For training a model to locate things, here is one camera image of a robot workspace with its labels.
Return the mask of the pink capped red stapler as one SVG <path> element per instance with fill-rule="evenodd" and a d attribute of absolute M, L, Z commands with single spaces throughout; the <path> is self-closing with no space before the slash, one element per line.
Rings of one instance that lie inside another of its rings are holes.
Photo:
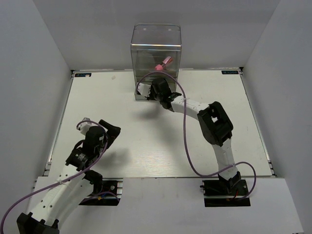
<path fill-rule="evenodd" d="M 156 71 L 164 71 L 166 69 L 166 67 L 173 61 L 173 58 L 172 57 L 166 57 L 162 62 L 161 64 L 158 64 L 156 67 L 155 67 L 155 70 Z"/>

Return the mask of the clear acrylic drawer organizer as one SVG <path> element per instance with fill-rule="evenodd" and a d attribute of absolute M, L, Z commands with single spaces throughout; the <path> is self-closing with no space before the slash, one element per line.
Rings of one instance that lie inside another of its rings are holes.
<path fill-rule="evenodd" d="M 131 57 L 135 84 L 143 77 L 142 83 L 152 84 L 157 77 L 165 78 L 171 91 L 176 91 L 176 83 L 162 74 L 147 75 L 166 57 L 173 61 L 162 72 L 178 78 L 182 51 L 181 28 L 170 23 L 138 23 L 134 26 L 131 39 Z"/>

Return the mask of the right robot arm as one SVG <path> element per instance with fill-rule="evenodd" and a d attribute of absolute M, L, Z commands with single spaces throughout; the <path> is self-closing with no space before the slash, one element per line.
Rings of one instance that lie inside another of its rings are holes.
<path fill-rule="evenodd" d="M 234 127 L 222 105 L 217 101 L 206 104 L 186 99 L 183 94 L 172 92 L 164 78 L 152 81 L 148 98 L 158 101 L 166 110 L 184 114 L 199 122 L 202 134 L 212 145 L 216 156 L 221 191 L 228 195 L 236 191 L 241 175 L 234 165 L 232 152 Z"/>

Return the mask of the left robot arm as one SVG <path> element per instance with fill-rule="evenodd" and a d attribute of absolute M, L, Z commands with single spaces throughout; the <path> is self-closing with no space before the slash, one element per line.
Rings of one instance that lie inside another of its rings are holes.
<path fill-rule="evenodd" d="M 91 168 L 113 144 L 121 128 L 104 120 L 84 118 L 77 124 L 84 135 L 65 161 L 54 184 L 46 187 L 45 196 L 28 213 L 21 213 L 17 226 L 21 234 L 58 234 L 62 224 L 81 203 L 116 194 L 104 188 L 103 176 Z"/>

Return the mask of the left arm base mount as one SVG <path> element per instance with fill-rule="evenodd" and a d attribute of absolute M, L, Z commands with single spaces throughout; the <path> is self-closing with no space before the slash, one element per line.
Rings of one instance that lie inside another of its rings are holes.
<path fill-rule="evenodd" d="M 123 189 L 122 178 L 102 179 L 95 192 L 87 196 L 80 206 L 117 206 Z"/>

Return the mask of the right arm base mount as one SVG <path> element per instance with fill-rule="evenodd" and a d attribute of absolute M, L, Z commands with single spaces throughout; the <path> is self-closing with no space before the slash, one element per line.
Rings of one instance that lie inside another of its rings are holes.
<path fill-rule="evenodd" d="M 200 185 L 205 207 L 250 207 L 246 180 L 242 179 L 231 192 L 224 190 L 218 180 L 203 180 Z"/>

